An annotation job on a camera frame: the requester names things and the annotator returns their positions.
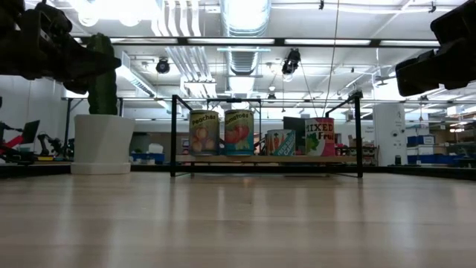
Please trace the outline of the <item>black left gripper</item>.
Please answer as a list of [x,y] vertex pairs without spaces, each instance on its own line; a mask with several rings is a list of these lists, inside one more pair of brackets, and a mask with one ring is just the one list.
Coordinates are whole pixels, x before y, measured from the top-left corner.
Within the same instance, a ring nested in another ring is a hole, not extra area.
[[102,51],[84,48],[70,36],[54,42],[43,37],[28,41],[20,35],[0,35],[0,75],[76,83],[120,66],[112,47]]

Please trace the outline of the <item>black aluminium rig frame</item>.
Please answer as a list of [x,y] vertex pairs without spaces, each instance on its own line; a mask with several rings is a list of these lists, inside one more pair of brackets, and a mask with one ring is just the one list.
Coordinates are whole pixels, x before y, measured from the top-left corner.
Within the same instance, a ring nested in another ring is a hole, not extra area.
[[[409,176],[429,176],[445,179],[462,179],[476,181],[476,168],[455,167],[357,167],[357,166],[208,166],[192,165],[170,167],[166,165],[133,165],[132,172],[159,172],[175,176],[180,173],[275,173],[275,174],[318,174],[348,173],[351,177],[366,173],[390,173]],[[0,179],[26,176],[50,176],[70,173],[69,165],[0,165]]]

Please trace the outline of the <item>black-framed wooden shelf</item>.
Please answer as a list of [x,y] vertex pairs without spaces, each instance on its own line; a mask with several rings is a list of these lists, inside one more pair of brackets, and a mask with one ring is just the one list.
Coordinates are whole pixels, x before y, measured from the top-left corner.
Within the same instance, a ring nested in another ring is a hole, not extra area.
[[[242,103],[242,102],[248,102],[248,103],[258,103],[259,104],[259,109],[258,109],[258,114],[259,114],[259,131],[260,135],[262,135],[262,102],[263,99],[260,98],[206,98],[205,101],[207,103],[210,103],[211,101],[215,102],[226,102],[226,103]],[[184,106],[186,109],[189,111],[192,111],[193,109],[188,105],[187,101],[182,99],[178,95],[172,95],[171,99],[171,133],[170,133],[170,176],[171,177],[176,177],[176,173],[181,170],[180,167],[177,167],[177,154],[176,154],[176,148],[177,148],[177,103],[180,103],[182,106]],[[352,156],[334,156],[334,157],[323,157],[323,156],[286,156],[283,157],[281,160],[277,156],[252,156],[251,163],[258,163],[258,161],[261,162],[273,162],[276,161],[277,163],[344,163],[344,162],[353,162],[356,161],[356,178],[362,179],[363,174],[364,174],[364,167],[363,167],[363,161],[362,161],[362,144],[361,144],[361,119],[359,118],[356,122],[356,135],[358,138],[357,141],[357,157],[352,157]]]

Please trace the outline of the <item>tall peaches can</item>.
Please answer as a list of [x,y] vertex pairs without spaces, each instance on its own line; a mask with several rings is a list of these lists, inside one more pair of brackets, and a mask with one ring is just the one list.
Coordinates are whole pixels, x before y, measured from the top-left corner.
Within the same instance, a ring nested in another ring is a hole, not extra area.
[[190,112],[189,150],[193,156],[215,156],[218,154],[218,112],[200,109]]

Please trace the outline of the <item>large black monitor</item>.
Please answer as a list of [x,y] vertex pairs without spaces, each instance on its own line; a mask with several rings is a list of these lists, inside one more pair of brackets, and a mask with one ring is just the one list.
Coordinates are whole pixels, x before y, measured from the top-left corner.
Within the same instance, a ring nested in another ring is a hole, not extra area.
[[293,118],[293,117],[284,117],[283,118],[283,128],[286,130],[294,130],[296,132],[302,132],[305,130],[305,119],[304,118]]

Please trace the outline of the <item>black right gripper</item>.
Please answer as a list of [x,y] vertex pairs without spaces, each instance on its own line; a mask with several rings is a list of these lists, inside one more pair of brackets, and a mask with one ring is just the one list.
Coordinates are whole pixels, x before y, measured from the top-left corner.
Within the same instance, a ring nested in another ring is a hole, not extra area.
[[[442,77],[446,56],[448,82]],[[464,88],[476,80],[476,42],[459,38],[450,49],[426,51],[398,63],[395,72],[401,96],[418,95],[441,86],[446,90]]]

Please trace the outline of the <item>white plant pot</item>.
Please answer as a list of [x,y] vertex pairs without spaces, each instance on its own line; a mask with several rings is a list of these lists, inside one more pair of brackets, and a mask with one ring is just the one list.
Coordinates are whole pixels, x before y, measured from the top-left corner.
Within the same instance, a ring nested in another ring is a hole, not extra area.
[[74,118],[75,175],[129,173],[129,145],[135,121],[118,115],[76,115]]

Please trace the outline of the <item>black LED light bar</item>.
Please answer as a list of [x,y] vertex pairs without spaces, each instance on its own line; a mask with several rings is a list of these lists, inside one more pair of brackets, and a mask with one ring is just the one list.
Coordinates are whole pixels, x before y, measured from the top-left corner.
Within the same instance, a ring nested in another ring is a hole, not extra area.
[[323,47],[323,48],[438,48],[436,40],[427,39],[324,39],[282,37],[160,37],[111,36],[113,45],[157,46],[230,46],[230,47]]

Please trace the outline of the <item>black laptop screen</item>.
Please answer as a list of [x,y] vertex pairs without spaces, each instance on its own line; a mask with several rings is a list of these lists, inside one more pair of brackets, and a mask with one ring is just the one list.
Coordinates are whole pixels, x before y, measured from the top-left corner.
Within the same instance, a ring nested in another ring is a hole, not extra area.
[[23,144],[32,144],[35,142],[36,134],[39,128],[40,120],[30,121],[24,125],[22,129],[21,138],[22,141],[20,142],[21,145]]

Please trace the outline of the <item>blue storage bins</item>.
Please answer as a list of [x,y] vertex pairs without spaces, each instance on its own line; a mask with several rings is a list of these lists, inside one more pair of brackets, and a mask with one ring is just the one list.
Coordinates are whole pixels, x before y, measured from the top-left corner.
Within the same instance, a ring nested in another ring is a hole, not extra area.
[[435,163],[435,137],[417,135],[407,138],[407,157],[410,165]]
[[138,165],[162,165],[165,160],[163,153],[132,153],[130,157]]

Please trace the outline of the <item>tall tomatoes can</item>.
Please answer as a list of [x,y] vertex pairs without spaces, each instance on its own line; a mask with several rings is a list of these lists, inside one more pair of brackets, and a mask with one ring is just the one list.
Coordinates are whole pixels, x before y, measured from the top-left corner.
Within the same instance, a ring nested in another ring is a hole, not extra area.
[[251,110],[225,112],[225,151],[228,156],[254,154],[254,113]]

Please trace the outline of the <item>short sliced carrots can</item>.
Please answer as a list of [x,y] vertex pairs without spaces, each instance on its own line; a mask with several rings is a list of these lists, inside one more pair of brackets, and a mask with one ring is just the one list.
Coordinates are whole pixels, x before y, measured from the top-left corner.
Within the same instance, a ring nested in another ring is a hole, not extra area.
[[269,156],[294,156],[295,131],[269,130],[266,134],[266,146]]

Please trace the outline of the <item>green cactus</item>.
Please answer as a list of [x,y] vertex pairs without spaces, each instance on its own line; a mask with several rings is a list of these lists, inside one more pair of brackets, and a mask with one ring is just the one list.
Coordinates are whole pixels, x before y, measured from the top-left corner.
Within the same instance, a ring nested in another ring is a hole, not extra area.
[[[110,38],[106,35],[97,33],[90,39],[87,48],[100,52],[112,58],[115,57],[115,50]],[[117,85],[116,85],[116,67],[105,73],[93,77],[89,80],[88,102],[89,113],[92,115],[117,115]]]

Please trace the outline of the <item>red mixed fruit can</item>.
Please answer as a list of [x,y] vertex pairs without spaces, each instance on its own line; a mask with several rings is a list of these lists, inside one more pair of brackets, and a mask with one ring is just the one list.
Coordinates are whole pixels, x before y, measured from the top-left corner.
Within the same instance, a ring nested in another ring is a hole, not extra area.
[[335,156],[334,119],[306,119],[305,142],[307,156]]

